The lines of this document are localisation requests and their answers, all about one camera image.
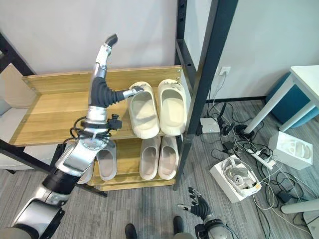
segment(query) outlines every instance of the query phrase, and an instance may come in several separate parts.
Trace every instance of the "robotic arm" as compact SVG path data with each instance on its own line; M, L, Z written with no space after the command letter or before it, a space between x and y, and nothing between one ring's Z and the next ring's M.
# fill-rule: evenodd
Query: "robotic arm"
M26 203L13 221L11 228L0 230L0 238L51 238L64 215L62 206L93 162L97 153L108 143L110 130L122 127L118 116L107 120L106 108L143 91L140 87L113 91L106 84L106 62L112 46L117 42L114 34L101 46L96 58L89 91L87 116L81 122L75 142L68 147L55 164L55 171L38 186L34 196Z
M209 204L202 195L191 187L188 188L188 192L192 199L192 206L184 204L178 204L177 206L203 220L203 224L195 226L196 237L198 239L227 239L229 233L231 233L232 238L234 238L233 230L213 215Z

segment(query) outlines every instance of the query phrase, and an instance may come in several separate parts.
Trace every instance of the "baseboard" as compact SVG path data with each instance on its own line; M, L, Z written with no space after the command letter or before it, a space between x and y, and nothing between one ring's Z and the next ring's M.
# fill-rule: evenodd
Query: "baseboard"
M253 96L253 97L239 97L239 98L225 98L225 99L216 99L215 102L231 102L231 101L255 101L255 100L264 100L266 96ZM206 100L206 103L213 103L214 100Z

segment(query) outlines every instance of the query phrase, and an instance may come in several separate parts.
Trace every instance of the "screw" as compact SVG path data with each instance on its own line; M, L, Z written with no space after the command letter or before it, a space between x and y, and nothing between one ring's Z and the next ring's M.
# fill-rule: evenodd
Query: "screw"
M119 115L117 115L117 114L112 114L112 119L118 119L119 118Z

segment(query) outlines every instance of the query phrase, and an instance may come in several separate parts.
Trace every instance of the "slipper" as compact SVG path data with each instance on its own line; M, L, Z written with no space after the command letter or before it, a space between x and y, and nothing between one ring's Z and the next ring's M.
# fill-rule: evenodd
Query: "slipper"
M172 179L178 166L178 149L174 136L165 135L161 140L161 150L159 157L159 176L162 179Z
M180 82L163 80L159 84L159 123L167 135L184 133L187 121L185 90Z
M117 172L115 143L107 144L105 148L98 152L96 159L98 160L101 179L103 181L108 181L114 178Z
M134 134L142 139L153 138L160 131L160 122L156 111L155 97L151 86L136 82L130 88L140 86L143 92L128 98L129 114Z
M87 168L85 173L82 175L80 180L78 181L78 184L85 184L88 181L91 180L92 175L93 175L93 169L94 169L94 161L91 163L91 165Z
M156 176L159 166L160 136L143 139L141 148L140 176L151 180Z

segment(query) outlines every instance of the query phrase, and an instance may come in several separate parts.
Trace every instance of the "gray carpet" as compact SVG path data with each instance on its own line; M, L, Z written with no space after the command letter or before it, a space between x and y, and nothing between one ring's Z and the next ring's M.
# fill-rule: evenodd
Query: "gray carpet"
M264 105L262 101L233 102L235 106L234 117L244 120L254 117ZM231 118L231 109L226 109L226 116ZM280 125L273 116L267 116L265 126L257 134L256 143L268 144L269 138L277 132ZM287 130L288 134L296 136L314 144L314 165L307 169L296 171L286 166L283 170L291 172L306 183L315 187L318 192L319 171L319 123L315 120L295 129ZM185 231L195 236L194 226L200 223L200 219L176 207L178 203L190 203L187 188L192 186L198 189L207 199L213 212L224 223L227 223L241 239L262 239L261 224L257 217L256 207L252 198L242 202L231 204L208 170L218 162L210 156L213 148L222 149L219 142L214 142L218 136L203 136L194 139L186 163L182 185L175 192L172 186L155 187L133 190L121 190L109 192L108 198L95 196L76 188L64 207L66 215L62 224L53 238L55 239L114 239L125 238L124 228L127 223L133 223L138 231L139 238L143 239L169 239L172 238L172 220L175 215L180 215L185 223ZM215 152L215 157L224 159L226 155ZM250 155L242 156L242 160L256 169L255 161ZM29 171L19 171L10 175L0 170L0 227L7 227L14 219L17 212L24 206L38 183L44 178L44 174ZM266 207L264 193L257 194L258 202ZM273 239L308 239L308 234L299 231L280 219L271 211L265 212L271 225L271 237ZM284 215L292 221L293 215Z

